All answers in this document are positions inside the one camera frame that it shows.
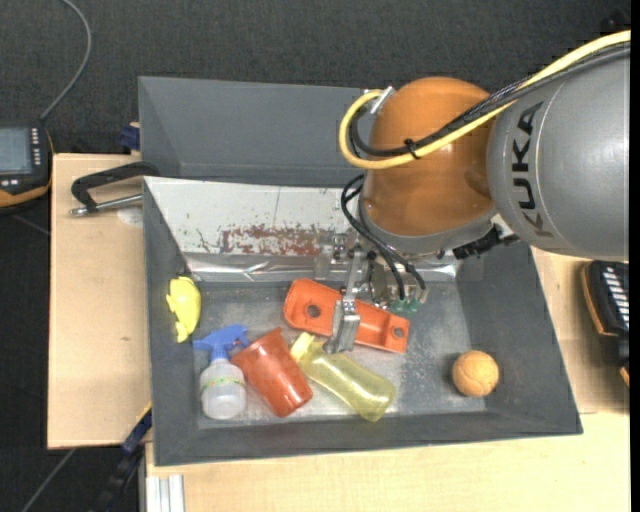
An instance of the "beige table surface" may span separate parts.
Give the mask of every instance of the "beige table surface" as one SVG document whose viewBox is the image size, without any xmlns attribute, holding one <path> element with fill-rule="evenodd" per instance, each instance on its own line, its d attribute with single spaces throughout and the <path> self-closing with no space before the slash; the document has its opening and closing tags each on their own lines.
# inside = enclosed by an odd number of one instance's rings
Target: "beige table surface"
<svg viewBox="0 0 640 512">
<path fill-rule="evenodd" d="M 131 161 L 56 155 L 48 445 L 117 444 L 149 402 L 142 230 L 122 214 L 72 218 L 78 177 Z M 112 187 L 106 199 L 139 191 Z M 602 366 L 584 307 L 584 261 L 534 252 L 584 434 L 355 454 L 156 467 L 184 475 L 196 511 L 625 511 L 629 394 Z"/>
</svg>

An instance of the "gray floor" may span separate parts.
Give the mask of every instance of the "gray floor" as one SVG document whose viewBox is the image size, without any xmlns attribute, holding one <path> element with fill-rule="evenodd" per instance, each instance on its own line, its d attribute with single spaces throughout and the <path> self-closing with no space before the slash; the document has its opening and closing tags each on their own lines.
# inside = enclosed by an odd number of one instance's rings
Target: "gray floor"
<svg viewBox="0 0 640 512">
<path fill-rule="evenodd" d="M 600 35 L 630 0 L 77 0 L 94 51 L 47 120 L 58 152 L 122 152 L 140 75 L 353 87 L 448 75 L 487 90 Z M 82 59 L 58 0 L 2 0 L 0 120 L 38 117 Z M 0 216 L 0 510 L 19 511 L 64 452 L 47 452 L 49 205 Z M 115 448 L 78 450 L 30 510 L 87 510 Z M 129 492 L 121 510 L 135 510 Z"/>
</svg>

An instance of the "yellow rubber duck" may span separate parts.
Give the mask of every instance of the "yellow rubber duck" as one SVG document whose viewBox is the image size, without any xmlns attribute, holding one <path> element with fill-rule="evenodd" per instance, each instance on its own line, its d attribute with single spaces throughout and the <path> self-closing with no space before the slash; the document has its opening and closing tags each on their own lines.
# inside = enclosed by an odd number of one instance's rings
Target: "yellow rubber duck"
<svg viewBox="0 0 640 512">
<path fill-rule="evenodd" d="M 169 310 L 176 315 L 177 341 L 182 343 L 198 325 L 202 305 L 200 291 L 188 277 L 176 277 L 169 283 L 167 304 Z"/>
</svg>

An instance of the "display screen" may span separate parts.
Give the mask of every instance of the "display screen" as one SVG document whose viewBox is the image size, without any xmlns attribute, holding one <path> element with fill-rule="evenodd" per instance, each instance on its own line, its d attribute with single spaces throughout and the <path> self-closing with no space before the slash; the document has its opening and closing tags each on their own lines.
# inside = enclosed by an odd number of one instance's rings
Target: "display screen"
<svg viewBox="0 0 640 512">
<path fill-rule="evenodd" d="M 28 128 L 0 128 L 0 174 L 29 174 L 31 145 Z"/>
</svg>

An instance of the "red plastic cup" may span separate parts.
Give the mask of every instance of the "red plastic cup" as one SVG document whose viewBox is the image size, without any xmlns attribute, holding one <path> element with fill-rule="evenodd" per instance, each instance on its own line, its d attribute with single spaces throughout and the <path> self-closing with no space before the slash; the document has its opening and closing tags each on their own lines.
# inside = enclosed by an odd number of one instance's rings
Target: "red plastic cup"
<svg viewBox="0 0 640 512">
<path fill-rule="evenodd" d="M 258 338 L 231 362 L 277 416 L 288 416 L 313 396 L 302 370 L 289 354 L 280 327 Z"/>
</svg>

